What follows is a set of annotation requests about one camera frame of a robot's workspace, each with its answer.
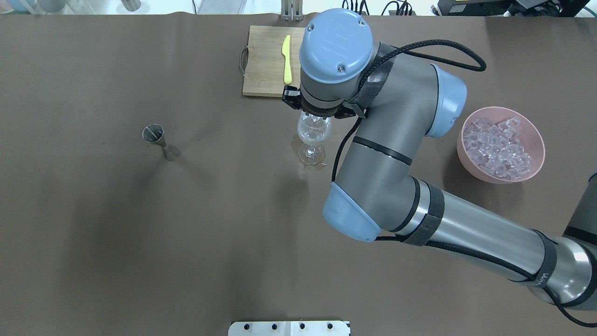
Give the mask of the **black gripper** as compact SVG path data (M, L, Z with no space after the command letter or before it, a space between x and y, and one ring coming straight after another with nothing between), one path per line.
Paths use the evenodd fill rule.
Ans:
M330 104L314 105L307 100L301 100L301 110L305 115L313 115L320 118L347 118L348 112L337 102Z

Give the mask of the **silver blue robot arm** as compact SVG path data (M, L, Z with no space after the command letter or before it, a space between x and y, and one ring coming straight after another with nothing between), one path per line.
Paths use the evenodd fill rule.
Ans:
M464 108L460 78L411 49L446 45L486 64L448 40L395 48L373 39L364 18L328 9L305 28L300 47L300 105L320 117L357 116L360 126L339 172L334 172L323 217L363 242L433 247L527 287L559 310L596 310L596 177L561 238L521 227L409 175L425 136L448 132Z

